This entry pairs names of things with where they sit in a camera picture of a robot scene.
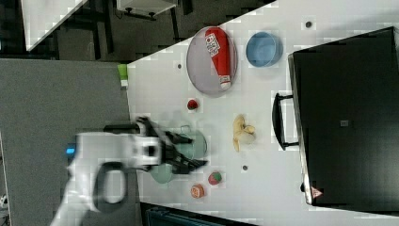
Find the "briefcase handle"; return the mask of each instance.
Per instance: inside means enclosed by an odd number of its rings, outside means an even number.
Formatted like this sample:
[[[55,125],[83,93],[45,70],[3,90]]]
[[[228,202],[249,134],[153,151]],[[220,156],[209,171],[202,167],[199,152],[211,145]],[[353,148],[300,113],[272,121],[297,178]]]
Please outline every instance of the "briefcase handle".
[[[275,131],[275,135],[277,141],[281,148],[285,151],[285,148],[290,146],[299,145],[299,142],[287,143],[285,142],[284,136],[284,123],[282,119],[282,111],[281,111],[281,101],[286,99],[292,99],[293,95],[281,96],[279,93],[276,94],[275,101],[273,103],[273,110],[272,110],[272,121],[273,121],[273,129]]]

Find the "red ketchup bottle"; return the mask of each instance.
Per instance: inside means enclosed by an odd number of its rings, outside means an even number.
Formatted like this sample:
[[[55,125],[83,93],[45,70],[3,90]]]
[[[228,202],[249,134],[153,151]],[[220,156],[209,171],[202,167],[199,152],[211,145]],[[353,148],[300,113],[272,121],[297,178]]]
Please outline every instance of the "red ketchup bottle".
[[[230,50],[229,41],[224,30],[219,27],[211,27],[205,33],[206,47],[211,54],[220,87],[224,90],[231,86],[230,77]]]

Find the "red warning label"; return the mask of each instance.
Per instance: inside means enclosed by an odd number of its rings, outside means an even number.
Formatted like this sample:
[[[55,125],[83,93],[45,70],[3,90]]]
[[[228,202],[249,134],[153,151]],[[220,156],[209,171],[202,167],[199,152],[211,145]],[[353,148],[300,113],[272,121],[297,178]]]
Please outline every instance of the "red warning label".
[[[314,199],[316,199],[317,197],[323,195],[323,193],[311,186],[311,195],[313,196]]]

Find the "blue bowl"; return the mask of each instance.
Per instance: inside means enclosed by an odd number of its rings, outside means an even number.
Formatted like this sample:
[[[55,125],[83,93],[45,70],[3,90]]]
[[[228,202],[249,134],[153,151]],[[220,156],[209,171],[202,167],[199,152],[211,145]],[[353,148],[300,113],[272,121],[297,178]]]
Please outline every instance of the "blue bowl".
[[[247,44],[247,59],[255,67],[275,64],[282,55],[282,44],[278,37],[266,32],[253,35]]]

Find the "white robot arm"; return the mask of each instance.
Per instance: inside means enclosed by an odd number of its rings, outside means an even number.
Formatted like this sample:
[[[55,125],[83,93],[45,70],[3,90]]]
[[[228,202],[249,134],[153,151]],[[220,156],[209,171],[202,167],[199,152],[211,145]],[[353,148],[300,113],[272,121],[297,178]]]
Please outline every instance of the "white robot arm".
[[[192,140],[164,133],[147,118],[104,130],[76,136],[76,156],[68,166],[72,177],[52,226],[80,225],[89,210],[111,213],[121,208],[127,199],[128,169],[150,170],[169,163],[174,173],[189,173],[207,163],[178,153],[174,144]]]

